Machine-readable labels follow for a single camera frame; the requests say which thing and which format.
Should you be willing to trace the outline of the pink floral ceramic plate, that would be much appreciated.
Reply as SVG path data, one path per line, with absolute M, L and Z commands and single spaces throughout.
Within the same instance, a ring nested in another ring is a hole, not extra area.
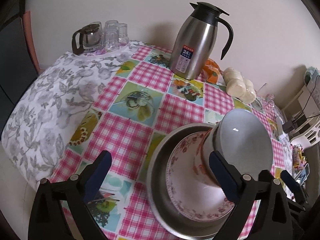
M 213 222 L 231 212 L 221 187 L 208 176 L 201 160 L 201 146 L 209 132 L 195 132 L 173 149 L 165 182 L 169 198 L 180 214 L 196 222 Z

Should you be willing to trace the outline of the white bowl red floral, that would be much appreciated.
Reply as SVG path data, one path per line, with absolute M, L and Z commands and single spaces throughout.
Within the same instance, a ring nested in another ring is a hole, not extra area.
M 201 137 L 192 162 L 192 170 L 195 179 L 204 185 L 214 187 L 220 187 L 220 184 L 210 169 L 209 155 L 214 150 L 214 135 L 217 128 L 218 125 L 215 125 Z

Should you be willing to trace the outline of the light blue bowl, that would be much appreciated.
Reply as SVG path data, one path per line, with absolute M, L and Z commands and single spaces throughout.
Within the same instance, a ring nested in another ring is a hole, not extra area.
M 258 179 L 263 170 L 271 170 L 273 148 L 265 126 L 251 112 L 233 109 L 212 129 L 204 151 L 219 151 L 240 174 Z

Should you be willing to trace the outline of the large stainless steel plate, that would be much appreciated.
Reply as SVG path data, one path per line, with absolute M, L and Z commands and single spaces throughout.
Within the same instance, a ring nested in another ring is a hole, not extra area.
M 146 175 L 148 201 L 157 221 L 172 235 L 182 239 L 211 239 L 220 230 L 230 213 L 213 222 L 196 222 L 184 217 L 172 204 L 165 183 L 165 170 L 172 150 L 186 136 L 206 132 L 210 124 L 184 125 L 161 140 L 156 147 Z

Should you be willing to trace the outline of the smartphone on stand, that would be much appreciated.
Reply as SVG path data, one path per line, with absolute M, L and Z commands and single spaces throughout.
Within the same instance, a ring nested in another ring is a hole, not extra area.
M 310 174 L 310 166 L 307 163 L 304 166 L 304 168 L 295 175 L 295 181 L 302 186 L 307 180 L 309 174 Z

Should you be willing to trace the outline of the colourful candy pack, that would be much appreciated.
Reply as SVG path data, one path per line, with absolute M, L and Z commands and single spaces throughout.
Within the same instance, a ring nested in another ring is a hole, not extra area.
M 303 148 L 300 145 L 293 146 L 292 150 L 292 163 L 295 169 L 299 169 L 303 166 L 304 158 L 302 156 Z

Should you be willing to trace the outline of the black power adapter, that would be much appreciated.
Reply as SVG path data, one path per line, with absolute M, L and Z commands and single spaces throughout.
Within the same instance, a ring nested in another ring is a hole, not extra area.
M 295 130 L 296 128 L 297 128 L 297 123 L 294 119 L 289 120 L 282 125 L 283 132 L 286 134 L 290 133 L 291 131 Z

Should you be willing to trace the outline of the glass ashtray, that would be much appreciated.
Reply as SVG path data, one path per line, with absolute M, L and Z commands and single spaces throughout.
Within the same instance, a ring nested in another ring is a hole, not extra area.
M 255 100 L 251 103 L 251 107 L 260 113 L 264 112 L 263 102 L 259 97 L 255 98 Z

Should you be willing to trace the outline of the grey floral cloth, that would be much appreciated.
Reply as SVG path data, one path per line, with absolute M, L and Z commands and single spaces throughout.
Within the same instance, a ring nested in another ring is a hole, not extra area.
M 118 50 L 75 55 L 64 53 L 27 89 L 1 134 L 2 146 L 37 189 L 64 155 L 67 143 L 121 65 L 142 46 L 130 41 Z

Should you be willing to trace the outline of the white plastic basket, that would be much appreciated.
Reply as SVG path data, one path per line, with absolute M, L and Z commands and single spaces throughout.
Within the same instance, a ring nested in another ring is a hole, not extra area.
M 308 68 L 303 76 L 303 87 L 281 110 L 286 121 L 294 119 L 297 128 L 288 133 L 291 145 L 303 149 L 319 142 L 319 70 Z

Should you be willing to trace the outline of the clear glass mug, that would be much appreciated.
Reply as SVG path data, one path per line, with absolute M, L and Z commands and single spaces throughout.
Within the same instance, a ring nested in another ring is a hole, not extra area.
M 272 111 L 274 109 L 274 95 L 271 93 L 268 83 L 264 83 L 257 90 L 257 96 L 261 98 L 265 111 Z

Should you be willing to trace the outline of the wrapped white steamed buns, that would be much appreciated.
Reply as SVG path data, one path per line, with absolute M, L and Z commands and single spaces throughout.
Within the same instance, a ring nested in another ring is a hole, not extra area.
M 246 104 L 252 103 L 257 98 L 252 81 L 245 79 L 240 71 L 227 68 L 223 71 L 222 76 L 226 84 L 226 93 L 229 96 L 239 98 Z

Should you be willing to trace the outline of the pink checkered tablecloth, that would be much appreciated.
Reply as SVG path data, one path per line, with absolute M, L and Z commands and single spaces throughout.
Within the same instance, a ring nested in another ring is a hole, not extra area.
M 266 127 L 273 146 L 272 173 L 292 168 L 292 150 L 277 137 L 275 110 L 260 113 L 203 77 L 187 81 L 166 67 L 167 49 L 142 44 L 121 65 L 80 121 L 52 181 L 80 173 L 102 150 L 112 154 L 103 200 L 92 214 L 109 239 L 173 239 L 155 219 L 146 198 L 145 178 L 152 154 L 171 131 L 187 124 L 213 124 L 243 108 Z

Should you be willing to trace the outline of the orange snack packet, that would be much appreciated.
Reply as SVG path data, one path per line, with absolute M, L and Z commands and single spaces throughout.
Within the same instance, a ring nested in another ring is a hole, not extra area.
M 217 84 L 220 77 L 220 67 L 217 65 L 217 63 L 211 59 L 208 59 L 202 68 L 204 71 L 204 75 L 206 78 L 206 81 L 208 83 Z

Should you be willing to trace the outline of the stainless steel thermos jug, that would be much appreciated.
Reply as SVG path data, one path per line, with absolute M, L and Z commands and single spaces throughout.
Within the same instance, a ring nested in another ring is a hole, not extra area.
M 233 28 L 220 15 L 229 15 L 221 8 L 206 2 L 190 4 L 193 12 L 181 26 L 169 60 L 169 69 L 177 76 L 195 80 L 208 60 L 217 37 L 217 26 L 223 24 L 228 30 L 228 40 L 222 49 L 223 59 L 234 37 Z

